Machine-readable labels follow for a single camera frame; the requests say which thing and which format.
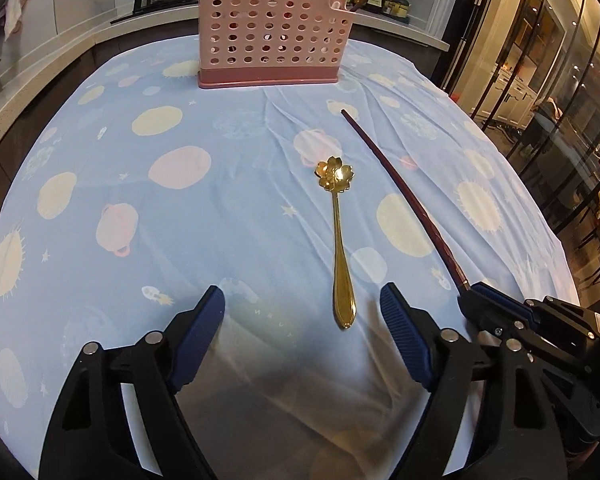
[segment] table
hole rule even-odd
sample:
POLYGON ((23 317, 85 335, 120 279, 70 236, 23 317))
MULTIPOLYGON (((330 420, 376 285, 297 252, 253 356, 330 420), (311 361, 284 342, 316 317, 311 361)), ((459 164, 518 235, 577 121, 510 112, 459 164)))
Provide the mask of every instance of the table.
MULTIPOLYGON (((496 147, 409 61, 349 41, 337 84, 203 91, 197 55, 191 36, 111 59, 20 168, 0 215, 0 436, 36 476, 82 345, 132 344, 215 284, 226 317, 178 402, 218 478, 387 478, 427 395, 382 321, 379 289, 393 281, 467 332, 440 257, 340 109, 471 282, 577 303, 560 242, 496 147), (356 173, 340 197, 359 306, 346 332, 331 308, 331 198, 314 175, 330 155, 356 173)), ((126 390, 131 415, 133 398, 126 390)), ((448 470, 467 454, 473 412, 448 470)))

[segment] blue gripper pad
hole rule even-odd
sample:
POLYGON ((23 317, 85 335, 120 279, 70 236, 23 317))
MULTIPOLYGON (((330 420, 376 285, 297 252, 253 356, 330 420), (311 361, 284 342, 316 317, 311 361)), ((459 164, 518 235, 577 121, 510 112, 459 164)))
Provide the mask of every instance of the blue gripper pad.
POLYGON ((431 391, 438 378, 435 339, 440 328, 428 312, 411 308, 395 283, 380 291, 380 312, 411 378, 431 391))
POLYGON ((173 348, 173 368, 167 379, 172 394, 196 376, 202 359, 224 317, 224 294, 210 286, 194 310, 177 314, 164 331, 173 348))
POLYGON ((533 311, 524 303, 520 303, 519 301, 510 298, 506 294, 483 282, 475 283, 475 285, 472 285, 471 288, 488 300, 493 301, 493 303, 499 306, 511 317, 525 320, 531 330, 535 331, 538 329, 538 324, 534 320, 533 311))

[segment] spoon handle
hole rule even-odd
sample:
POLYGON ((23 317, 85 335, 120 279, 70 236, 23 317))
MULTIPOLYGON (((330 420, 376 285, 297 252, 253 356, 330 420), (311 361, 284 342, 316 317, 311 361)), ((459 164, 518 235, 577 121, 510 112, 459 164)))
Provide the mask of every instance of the spoon handle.
POLYGON ((353 284, 347 266, 347 258, 342 244, 340 229, 340 207, 338 193, 331 192, 333 201, 333 226, 335 232, 335 268, 333 271, 333 311, 340 328, 351 327, 356 317, 356 298, 353 296, 353 284))

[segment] white star pattern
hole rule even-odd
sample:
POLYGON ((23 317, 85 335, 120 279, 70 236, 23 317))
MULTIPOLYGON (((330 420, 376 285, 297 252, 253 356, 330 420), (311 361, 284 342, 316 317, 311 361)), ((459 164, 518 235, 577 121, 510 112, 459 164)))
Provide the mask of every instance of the white star pattern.
POLYGON ((282 214, 284 216, 291 216, 293 217, 294 215, 298 214, 298 211, 296 211, 296 208, 293 207, 292 205, 290 206, 280 206, 282 208, 282 211, 284 211, 282 214))

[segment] basket base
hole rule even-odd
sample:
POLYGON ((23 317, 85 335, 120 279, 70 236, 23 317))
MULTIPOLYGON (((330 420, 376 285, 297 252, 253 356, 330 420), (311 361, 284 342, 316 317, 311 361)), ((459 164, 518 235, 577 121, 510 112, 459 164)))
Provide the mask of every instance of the basket base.
POLYGON ((339 66, 201 68, 198 73, 198 86, 210 89, 238 86, 337 83, 339 68, 339 66))

